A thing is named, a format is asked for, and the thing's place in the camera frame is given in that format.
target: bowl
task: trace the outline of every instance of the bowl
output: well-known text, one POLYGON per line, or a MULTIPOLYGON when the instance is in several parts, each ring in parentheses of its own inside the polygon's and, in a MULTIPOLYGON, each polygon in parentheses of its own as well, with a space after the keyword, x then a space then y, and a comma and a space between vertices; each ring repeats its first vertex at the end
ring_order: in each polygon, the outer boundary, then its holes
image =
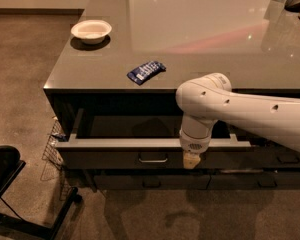
POLYGON ((71 34, 85 44, 98 44, 111 30, 111 25, 103 20, 85 20, 74 25, 71 28, 71 34))

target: black chair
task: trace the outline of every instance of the black chair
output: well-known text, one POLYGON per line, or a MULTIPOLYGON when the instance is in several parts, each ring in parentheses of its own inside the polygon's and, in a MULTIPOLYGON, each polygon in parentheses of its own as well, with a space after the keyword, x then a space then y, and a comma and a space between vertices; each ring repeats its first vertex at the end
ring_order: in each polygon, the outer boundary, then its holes
MULTIPOLYGON (((26 163, 20 160, 20 154, 16 148, 12 146, 0 146, 0 199, 25 165, 26 163)), ((21 218, 7 216, 2 213, 0 213, 0 226, 42 239, 54 239, 71 204, 73 202, 79 203, 81 201, 82 197, 77 193, 77 188, 71 188, 71 191, 51 228, 37 225, 21 218)))

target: blue packet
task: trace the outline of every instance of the blue packet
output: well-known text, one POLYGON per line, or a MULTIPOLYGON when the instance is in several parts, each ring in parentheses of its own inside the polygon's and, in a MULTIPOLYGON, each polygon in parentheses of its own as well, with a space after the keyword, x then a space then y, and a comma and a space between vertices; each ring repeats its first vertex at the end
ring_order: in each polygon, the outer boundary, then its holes
POLYGON ((127 76, 138 85, 142 85, 154 75, 165 71, 166 67, 158 61, 149 61, 141 66, 131 70, 127 76))

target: drawer handle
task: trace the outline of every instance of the drawer handle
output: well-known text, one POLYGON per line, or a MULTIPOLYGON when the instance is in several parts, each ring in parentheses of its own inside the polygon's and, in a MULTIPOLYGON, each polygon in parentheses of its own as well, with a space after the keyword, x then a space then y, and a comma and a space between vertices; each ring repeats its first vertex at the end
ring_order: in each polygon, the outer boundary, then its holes
POLYGON ((159 159, 159 160, 144 160, 141 158, 141 154, 139 154, 139 162, 143 164, 164 164, 168 162, 167 154, 165 154, 165 156, 166 157, 164 159, 159 159))

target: concrete floor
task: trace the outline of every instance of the concrete floor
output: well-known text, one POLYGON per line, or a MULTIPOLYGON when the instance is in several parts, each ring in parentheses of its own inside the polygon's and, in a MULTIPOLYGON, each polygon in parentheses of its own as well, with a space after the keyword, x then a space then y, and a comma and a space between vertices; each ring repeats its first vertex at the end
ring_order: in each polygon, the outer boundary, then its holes
MULTIPOLYGON (((17 147, 27 163, 3 198, 24 219, 51 226, 72 184, 83 202, 57 239, 300 239, 300 190, 94 193, 43 159, 54 114, 42 88, 77 20, 0 15, 0 144, 17 147)), ((2 202, 0 212, 13 215, 2 202)), ((0 239, 36 238, 0 228, 0 239)))

